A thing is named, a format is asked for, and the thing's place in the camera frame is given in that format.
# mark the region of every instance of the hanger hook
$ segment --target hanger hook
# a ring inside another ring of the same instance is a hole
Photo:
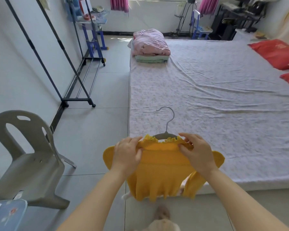
[[[167,129],[168,129],[168,123],[171,122],[171,121],[174,119],[174,111],[173,111],[173,109],[170,108],[169,106],[163,106],[162,108],[169,108],[169,109],[172,111],[172,113],[173,113],[173,117],[172,117],[172,119],[171,119],[170,121],[168,121],[167,124],[166,124],[166,132],[167,132]]]

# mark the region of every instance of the white bed sheet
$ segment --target white bed sheet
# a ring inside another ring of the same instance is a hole
[[[130,136],[200,134],[244,190],[289,188],[289,84],[242,42],[167,40],[167,63],[131,57]],[[208,184],[199,193],[212,193]]]

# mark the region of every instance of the folded pink blanket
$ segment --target folded pink blanket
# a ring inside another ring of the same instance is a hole
[[[161,32],[155,29],[141,30],[134,33],[133,56],[170,56],[170,50]]]

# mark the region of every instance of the blue chair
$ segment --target blue chair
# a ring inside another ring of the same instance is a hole
[[[192,36],[192,40],[201,38],[203,34],[206,35],[204,39],[207,40],[209,37],[209,34],[212,33],[213,30],[211,27],[200,26],[199,20],[200,20],[200,12],[197,10],[193,10],[193,12],[192,12],[192,21],[193,21],[192,25],[195,27],[195,31],[194,31],[194,34]]]

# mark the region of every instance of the pink curtain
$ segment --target pink curtain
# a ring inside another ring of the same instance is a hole
[[[110,0],[111,10],[128,13],[128,0]]]
[[[214,14],[218,2],[219,0],[202,0],[199,12],[201,15]]]

